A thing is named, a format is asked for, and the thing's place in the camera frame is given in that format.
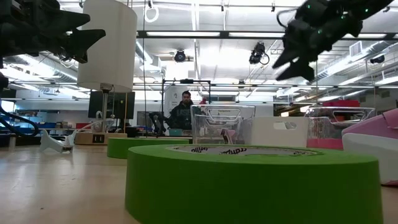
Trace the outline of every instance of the workshop room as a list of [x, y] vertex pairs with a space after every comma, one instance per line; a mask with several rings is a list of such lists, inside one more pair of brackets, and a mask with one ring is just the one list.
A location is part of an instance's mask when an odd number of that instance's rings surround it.
[[0, 0], [1, 224], [397, 224], [398, 0]]

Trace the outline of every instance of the ceiling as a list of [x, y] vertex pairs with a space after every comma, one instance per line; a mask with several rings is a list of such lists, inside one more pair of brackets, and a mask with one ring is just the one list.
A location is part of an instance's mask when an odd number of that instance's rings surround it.
[[[83, 12], [79, 6], [79, 0], [58, 0], [63, 10], [73, 12]], [[271, 12], [271, 5], [275, 2], [275, 12]], [[224, 12], [221, 11], [222, 3], [225, 5]], [[245, 31], [262, 31], [262, 32], [283, 32], [283, 28], [278, 25], [276, 21], [276, 12], [279, 10], [296, 7], [303, 3], [302, 0], [153, 0], [153, 5], [159, 8], [159, 17], [154, 22], [146, 22], [144, 19], [144, 6], [147, 9], [148, 1], [129, 1], [129, 6], [137, 14], [138, 30], [245, 30]], [[392, 10], [389, 12], [379, 12], [372, 18], [365, 20], [362, 32], [376, 32], [398, 33], [396, 20], [398, 19], [398, 1], [391, 4]], [[154, 10], [147, 11], [148, 18], [155, 16]], [[281, 17], [283, 23], [288, 23], [294, 13], [286, 14]], [[270, 62], [268, 65], [250, 65], [249, 56], [251, 50], [258, 42], [263, 42], [267, 49]], [[189, 69], [189, 78], [200, 78], [202, 80], [211, 80], [218, 83], [235, 83], [238, 80], [244, 80], [246, 84], [277, 84], [277, 85], [304, 85], [307, 84], [303, 78], [293, 78], [283, 82], [276, 82], [275, 78], [281, 72], [281, 69], [272, 69], [272, 64], [276, 61], [283, 50], [283, 43], [281, 40], [247, 40], [247, 39], [137, 39], [144, 50], [151, 56], [159, 57], [162, 60], [163, 70], [161, 72], [144, 72], [140, 69], [142, 60], [136, 57], [135, 61], [135, 82], [142, 82], [143, 76], [146, 76], [146, 82], [154, 83], [161, 82], [165, 73], [167, 74], [167, 66], [175, 63], [173, 61], [173, 54], [177, 50], [184, 50], [187, 56], [190, 56], [192, 62], [184, 62]], [[312, 63], [311, 66], [317, 73], [328, 68], [332, 63], [338, 63], [349, 54], [349, 47], [357, 43], [357, 40], [341, 40], [338, 41], [333, 49], [329, 52], [323, 52], [319, 56], [317, 63]], [[363, 41], [363, 49], [376, 43], [376, 41]], [[195, 58], [195, 45], [198, 48], [197, 57]], [[395, 47], [391, 47], [386, 55], [384, 66], [394, 63], [396, 61]], [[49, 55], [49, 58], [57, 62], [56, 57]], [[198, 62], [199, 77], [195, 73], [195, 62]], [[77, 64], [66, 65], [71, 66], [70, 69], [77, 71]], [[369, 64], [368, 71], [375, 70], [382, 66], [382, 64]], [[352, 63], [350, 66], [344, 65], [344, 68], [335, 70], [333, 74], [329, 74], [326, 78], [319, 80], [313, 85], [339, 85], [340, 83], [357, 77], [366, 73], [366, 65], [364, 60], [359, 60]], [[386, 78], [380, 77], [381, 72], [373, 76], [373, 81]], [[350, 85], [367, 85], [366, 78], [360, 79], [357, 82], [351, 82]], [[11, 86], [11, 88], [20, 88], [20, 86]], [[292, 101], [292, 98], [285, 98], [286, 95], [281, 94], [282, 91], [290, 90], [289, 87], [276, 88], [244, 88], [244, 91], [258, 92], [273, 91], [275, 97], [280, 97], [281, 100]], [[294, 97], [311, 96], [313, 91], [299, 88], [298, 90], [289, 91]], [[321, 98], [324, 95], [324, 90], [317, 91], [315, 98]]]

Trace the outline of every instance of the tape label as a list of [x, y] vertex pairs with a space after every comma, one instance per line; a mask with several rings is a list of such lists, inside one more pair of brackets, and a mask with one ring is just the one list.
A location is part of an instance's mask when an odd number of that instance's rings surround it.
[[315, 155], [316, 152], [273, 147], [234, 147], [234, 146], [173, 146], [170, 150], [220, 155]]

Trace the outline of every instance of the green tape roll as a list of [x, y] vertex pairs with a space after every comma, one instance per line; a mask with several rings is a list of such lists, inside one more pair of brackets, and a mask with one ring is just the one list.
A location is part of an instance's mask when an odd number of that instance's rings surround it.
[[141, 224], [383, 222], [377, 159], [318, 149], [132, 147], [125, 203]]
[[188, 144], [187, 139], [155, 139], [155, 138], [109, 138], [108, 157], [127, 159], [127, 151], [134, 146], [150, 146], [164, 144]]

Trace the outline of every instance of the man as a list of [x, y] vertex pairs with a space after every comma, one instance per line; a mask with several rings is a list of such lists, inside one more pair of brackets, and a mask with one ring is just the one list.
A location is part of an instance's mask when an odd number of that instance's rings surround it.
[[169, 123], [171, 124], [171, 128], [182, 130], [192, 129], [191, 105], [193, 105], [191, 93], [189, 91], [183, 92], [182, 101], [170, 112]]

